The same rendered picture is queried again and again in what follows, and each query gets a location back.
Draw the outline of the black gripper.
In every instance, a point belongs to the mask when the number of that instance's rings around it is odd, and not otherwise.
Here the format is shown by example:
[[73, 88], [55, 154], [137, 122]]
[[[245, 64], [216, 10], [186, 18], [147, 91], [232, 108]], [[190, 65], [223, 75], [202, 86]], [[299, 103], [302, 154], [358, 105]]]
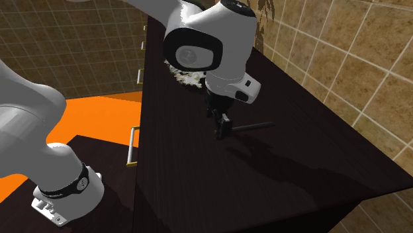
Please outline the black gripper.
[[227, 137], [232, 131], [232, 121], [228, 118], [226, 113], [234, 104], [234, 99], [223, 95], [217, 95], [207, 89], [205, 93], [205, 103], [206, 117], [210, 118], [214, 113], [216, 139], [221, 140]]

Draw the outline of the black pen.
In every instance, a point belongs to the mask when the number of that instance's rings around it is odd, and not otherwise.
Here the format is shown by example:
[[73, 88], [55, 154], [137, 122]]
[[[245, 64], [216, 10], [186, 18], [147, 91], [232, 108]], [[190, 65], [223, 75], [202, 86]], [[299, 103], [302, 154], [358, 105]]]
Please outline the black pen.
[[232, 132], [241, 132], [241, 131], [248, 131], [248, 130], [257, 130], [260, 128], [268, 128], [274, 126], [273, 122], [262, 122], [257, 124], [249, 124], [245, 126], [237, 126], [232, 128]]

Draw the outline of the white speckled round object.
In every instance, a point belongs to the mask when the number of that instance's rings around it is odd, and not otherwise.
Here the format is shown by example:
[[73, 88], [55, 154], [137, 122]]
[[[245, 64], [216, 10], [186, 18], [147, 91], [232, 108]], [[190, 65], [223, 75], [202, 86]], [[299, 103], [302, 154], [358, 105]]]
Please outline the white speckled round object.
[[196, 88], [203, 88], [206, 73], [204, 71], [182, 71], [173, 67], [167, 60], [164, 61], [169, 72], [175, 79], [184, 86], [193, 86]]

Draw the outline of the dark wooden chest of drawers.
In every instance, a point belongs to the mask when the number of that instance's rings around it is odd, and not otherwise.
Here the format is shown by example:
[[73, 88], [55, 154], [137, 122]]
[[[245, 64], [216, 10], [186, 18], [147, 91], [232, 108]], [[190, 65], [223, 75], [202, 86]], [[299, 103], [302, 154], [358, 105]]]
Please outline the dark wooden chest of drawers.
[[217, 140], [164, 33], [148, 19], [133, 233], [413, 233], [413, 176], [257, 50], [229, 117], [269, 127]]

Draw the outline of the dark robot stand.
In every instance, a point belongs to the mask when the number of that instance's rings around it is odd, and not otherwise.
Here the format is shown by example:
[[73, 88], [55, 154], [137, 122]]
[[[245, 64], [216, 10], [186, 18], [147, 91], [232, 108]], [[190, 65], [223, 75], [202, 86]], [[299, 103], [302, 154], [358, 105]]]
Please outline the dark robot stand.
[[132, 233], [135, 169], [128, 146], [85, 136], [68, 142], [78, 158], [103, 176], [105, 193], [89, 214], [57, 227], [31, 207], [36, 185], [27, 179], [0, 203], [0, 233]]

